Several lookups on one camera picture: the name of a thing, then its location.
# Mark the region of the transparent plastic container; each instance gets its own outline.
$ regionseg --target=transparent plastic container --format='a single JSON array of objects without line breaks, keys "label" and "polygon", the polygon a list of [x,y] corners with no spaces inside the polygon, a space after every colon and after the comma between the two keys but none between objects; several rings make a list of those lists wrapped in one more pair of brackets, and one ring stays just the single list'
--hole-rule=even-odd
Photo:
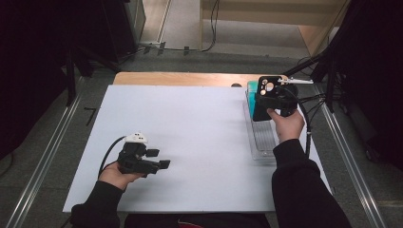
[{"label": "transparent plastic container", "polygon": [[248,82],[246,102],[243,104],[252,159],[257,162],[276,163],[273,149],[278,144],[275,136],[276,126],[273,121],[254,122],[252,120],[255,108],[255,93],[258,82]]}]

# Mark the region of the person's right hand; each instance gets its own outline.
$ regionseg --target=person's right hand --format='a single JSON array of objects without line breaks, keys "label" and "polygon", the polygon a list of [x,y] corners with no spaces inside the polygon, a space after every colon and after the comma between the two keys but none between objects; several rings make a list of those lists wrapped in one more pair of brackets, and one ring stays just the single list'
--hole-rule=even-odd
[{"label": "person's right hand", "polygon": [[139,173],[123,174],[121,171],[119,171],[119,164],[114,162],[105,167],[98,180],[110,183],[122,190],[125,190],[131,182],[141,178],[143,175],[144,174]]},{"label": "person's right hand", "polygon": [[296,109],[291,116],[282,117],[276,110],[272,108],[267,109],[267,113],[276,123],[276,132],[278,134],[279,142],[285,142],[292,139],[299,139],[302,128],[305,125],[303,117]]}]

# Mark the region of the black cable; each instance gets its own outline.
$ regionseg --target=black cable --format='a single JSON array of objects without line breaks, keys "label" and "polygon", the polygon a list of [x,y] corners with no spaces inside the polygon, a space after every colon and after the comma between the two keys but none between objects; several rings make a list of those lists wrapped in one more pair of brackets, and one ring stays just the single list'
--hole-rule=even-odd
[{"label": "black cable", "polygon": [[317,112],[319,111],[320,107],[321,107],[323,104],[325,104],[325,101],[324,101],[324,100],[323,100],[323,101],[320,101],[319,103],[317,103],[317,105],[316,105],[317,109],[315,110],[314,114],[313,114],[312,117],[311,117],[311,122],[312,122],[312,120],[314,119],[315,115],[317,114]]},{"label": "black cable", "polygon": [[9,170],[11,169],[12,165],[14,164],[14,154],[10,153],[10,163],[9,166],[0,174],[0,178],[3,177]]},{"label": "black cable", "polygon": [[63,223],[63,225],[60,228],[64,228],[66,227],[66,225],[68,224],[68,222],[70,221],[71,216],[68,217],[68,219],[65,221],[65,223]]},{"label": "black cable", "polygon": [[[213,27],[213,15],[214,15],[214,9],[217,7],[216,10],[216,21]],[[217,19],[219,18],[219,10],[220,10],[220,0],[217,0],[214,3],[214,7],[213,10],[211,10],[211,16],[210,16],[210,24],[211,24],[211,30],[213,31],[213,41],[211,42],[211,45],[209,48],[204,49],[202,51],[209,51],[211,48],[213,48],[213,46],[216,44],[216,38],[217,38]]]},{"label": "black cable", "polygon": [[102,171],[104,170],[104,164],[105,161],[107,159],[107,156],[109,155],[110,151],[112,151],[113,146],[115,146],[116,143],[118,143],[120,140],[122,140],[125,136],[122,136],[121,138],[117,139],[110,147],[109,149],[106,151],[106,154],[104,156],[104,159],[102,160],[101,166],[100,166],[100,170],[98,172],[98,178],[101,176]]},{"label": "black cable", "polygon": [[122,64],[124,64],[127,60],[129,60],[129,59],[130,59],[131,57],[133,57],[134,55],[136,55],[136,54],[138,54],[138,53],[140,53],[140,52],[143,52],[143,51],[145,51],[145,48],[138,49],[136,52],[131,53],[131,54],[125,56],[125,59],[119,63],[119,66],[121,66]]},{"label": "black cable", "polygon": [[[303,57],[303,58],[299,59],[298,62],[297,62],[297,66],[299,65],[299,63],[300,63],[302,60],[307,59],[307,58],[311,59],[311,56],[306,56],[306,57]],[[305,73],[305,72],[302,71],[302,70],[300,70],[299,72],[301,72],[302,74],[304,74],[304,75],[306,75],[306,76],[311,76],[311,74]]]},{"label": "black cable", "polygon": [[302,115],[305,118],[305,122],[306,122],[306,146],[305,146],[305,155],[307,158],[309,158],[309,154],[310,154],[310,150],[311,150],[311,122],[309,120],[308,117],[308,113],[305,110],[305,107],[302,105],[302,103],[300,102],[299,98],[292,92],[290,91],[288,88],[285,87],[281,87],[278,86],[278,88],[283,89],[284,91],[287,91],[289,94],[291,94],[294,99],[297,100],[297,103],[299,105],[299,108],[302,111]]},{"label": "black cable", "polygon": [[325,98],[325,97],[326,97],[326,94],[325,94],[325,93],[320,93],[320,94],[317,94],[317,95],[312,96],[312,97],[300,98],[299,100],[300,100],[302,103],[306,103],[306,102],[310,102],[310,101],[312,101],[312,100],[316,100],[316,99],[318,99],[318,98]]},{"label": "black cable", "polygon": [[213,9],[211,10],[211,16],[210,16],[210,24],[211,24],[211,29],[213,31],[213,41],[211,42],[210,47],[208,47],[207,49],[199,50],[199,49],[178,49],[178,48],[165,48],[165,47],[164,48],[160,48],[160,47],[145,47],[145,46],[142,46],[142,47],[143,48],[156,49],[156,50],[196,51],[196,52],[209,51],[216,44],[216,39],[217,39],[217,20],[219,18],[219,9],[220,9],[220,0],[216,0],[216,2],[214,3]]}]

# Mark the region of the teal object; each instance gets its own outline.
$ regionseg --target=teal object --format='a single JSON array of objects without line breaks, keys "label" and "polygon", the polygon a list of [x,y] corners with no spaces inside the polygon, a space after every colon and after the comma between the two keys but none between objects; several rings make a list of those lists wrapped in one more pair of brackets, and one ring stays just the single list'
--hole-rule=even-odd
[{"label": "teal object", "polygon": [[249,105],[249,113],[251,115],[251,119],[253,118],[253,113],[255,110],[255,93],[258,89],[258,81],[249,81],[248,82],[248,105]]}]

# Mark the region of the black cloth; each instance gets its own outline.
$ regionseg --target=black cloth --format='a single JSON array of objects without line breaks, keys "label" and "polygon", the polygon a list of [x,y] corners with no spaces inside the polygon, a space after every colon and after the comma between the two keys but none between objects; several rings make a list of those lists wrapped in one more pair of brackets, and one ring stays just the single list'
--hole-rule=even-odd
[{"label": "black cloth", "polygon": [[[281,228],[351,227],[340,206],[320,178],[314,161],[304,155],[299,140],[289,140],[274,150],[277,170],[272,178],[273,197]],[[117,205],[123,191],[108,183],[97,181],[84,204],[71,210],[73,227],[120,226]],[[197,224],[204,228],[268,228],[264,214],[213,213],[186,215],[129,215],[125,227],[181,227]]]}]

